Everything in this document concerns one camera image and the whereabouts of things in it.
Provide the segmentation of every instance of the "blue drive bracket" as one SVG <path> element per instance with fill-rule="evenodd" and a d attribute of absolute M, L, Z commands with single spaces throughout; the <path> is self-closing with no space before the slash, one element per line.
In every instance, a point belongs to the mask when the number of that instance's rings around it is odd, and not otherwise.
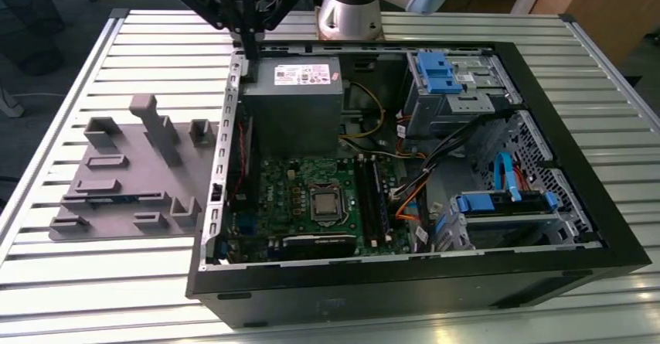
<path fill-rule="evenodd" d="M 431 94 L 460 94 L 463 85 L 454 79 L 454 66 L 442 52 L 423 52 L 416 55 L 418 70 Z"/>
<path fill-rule="evenodd" d="M 504 167 L 504 185 L 510 193 L 512 194 L 512 200 L 520 201 L 523 198 L 520 196 L 520 191 L 518 190 L 516 183 L 516 173 L 514 172 L 514 160 L 508 152 L 500 152 L 495 157 L 495 168 L 494 168 L 494 187 L 496 190 L 503 188 L 503 173 L 500 172 L 502 167 Z"/>
<path fill-rule="evenodd" d="M 467 211 L 495 211 L 494 200 L 488 193 L 464 193 L 456 196 L 458 209 Z"/>

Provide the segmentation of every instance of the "gray mounting plate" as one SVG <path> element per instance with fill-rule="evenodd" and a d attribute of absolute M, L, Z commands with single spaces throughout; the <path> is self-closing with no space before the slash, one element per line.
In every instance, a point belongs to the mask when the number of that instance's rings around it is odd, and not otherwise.
<path fill-rule="evenodd" d="M 148 205 L 146 202 L 110 203 L 95 207 L 83 204 L 74 210 L 63 206 L 55 220 L 75 219 L 79 216 L 88 225 L 75 226 L 74 224 L 68 231 L 62 232 L 55 231 L 52 228 L 48 234 L 52 240 L 175 236 L 194 232 L 196 219 L 190 221 L 190 226 L 180 226 L 179 223 L 186 223 L 186 218 L 178 223 L 171 215 L 171 203 L 176 200 L 180 201 L 184 209 L 178 204 L 176 210 L 179 212 L 190 210 L 192 197 L 200 206 L 207 203 L 215 139 L 212 139 L 212 144 L 195 147 L 188 133 L 190 125 L 174 124 L 179 136 L 176 151 L 180 154 L 183 163 L 180 166 L 168 167 L 147 139 L 144 126 L 142 124 L 122 124 L 118 126 L 122 133 L 111 135 L 116 149 L 103 148 L 103 152 L 99 152 L 94 145 L 90 144 L 67 195 L 84 195 L 84 193 L 75 191 L 80 181 L 83 181 L 83 184 L 103 184 L 100 181 L 112 182 L 115 179 L 120 183 L 119 190 L 116 192 L 96 192 L 95 195 L 166 192 L 171 199 L 168 201 L 151 201 Z M 218 134 L 216 124 L 212 124 L 212 130 L 214 134 Z M 86 165 L 90 158 L 100 162 L 104 160 L 98 158 L 104 156 L 111 158 L 112 161 L 118 154 L 124 155 L 128 160 L 126 167 L 118 165 L 119 167 L 91 169 Z M 150 223 L 150 215 L 158 215 L 159 213 L 162 214 L 160 219 L 156 216 L 155 221 Z"/>

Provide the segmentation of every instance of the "blue plastic latch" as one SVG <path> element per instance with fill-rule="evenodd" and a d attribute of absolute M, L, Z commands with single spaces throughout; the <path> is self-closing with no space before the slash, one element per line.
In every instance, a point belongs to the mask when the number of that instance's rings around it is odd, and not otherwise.
<path fill-rule="evenodd" d="M 418 53 L 418 69 L 431 94 L 460 94 L 463 85 L 454 79 L 454 66 L 442 52 Z"/>
<path fill-rule="evenodd" d="M 230 253 L 230 245 L 227 244 L 227 242 L 223 242 L 220 244 L 220 255 L 218 255 L 218 257 L 220 259 L 227 259 L 227 254 Z"/>
<path fill-rule="evenodd" d="M 547 192 L 544 196 L 546 201 L 548 201 L 550 208 L 556 210 L 559 208 L 558 195 L 555 195 L 555 192 Z"/>
<path fill-rule="evenodd" d="M 438 234 L 442 231 L 446 223 L 447 223 L 447 214 L 443 214 L 443 217 L 439 219 L 435 225 L 435 234 Z"/>
<path fill-rule="evenodd" d="M 495 210 L 494 200 L 491 199 L 491 195 L 488 193 L 471 193 L 468 195 L 463 195 L 463 198 L 467 199 L 467 203 L 470 204 L 472 211 Z"/>
<path fill-rule="evenodd" d="M 458 204 L 458 211 L 464 213 L 471 209 L 470 205 L 467 204 L 467 199 L 463 196 L 456 196 L 456 204 Z"/>
<path fill-rule="evenodd" d="M 508 152 L 500 152 L 495 157 L 494 187 L 496 190 L 504 189 L 502 166 L 504 167 L 504 182 L 507 184 L 507 189 L 512 194 L 514 201 L 520 201 L 523 198 L 518 190 L 516 173 L 514 172 L 514 160 Z"/>

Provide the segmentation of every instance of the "slotted aluminum surface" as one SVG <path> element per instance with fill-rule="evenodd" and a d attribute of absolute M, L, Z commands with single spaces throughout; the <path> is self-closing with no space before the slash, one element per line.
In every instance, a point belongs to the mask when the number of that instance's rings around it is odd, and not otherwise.
<path fill-rule="evenodd" d="M 383 20 L 388 39 L 519 45 L 648 255 L 660 261 L 660 136 L 640 97 L 580 29 L 554 16 L 391 13 Z M 312 14 L 294 13 L 268 37 L 315 39 L 312 21 Z M 184 297 L 191 237 L 54 243 L 54 203 L 84 154 L 87 120 L 134 121 L 130 96 L 155 93 L 160 113 L 174 121 L 218 121 L 231 51 L 230 36 L 192 12 L 132 11 L 108 22 L 0 218 L 0 341 L 660 341 L 659 264 L 534 308 L 232 332 Z"/>

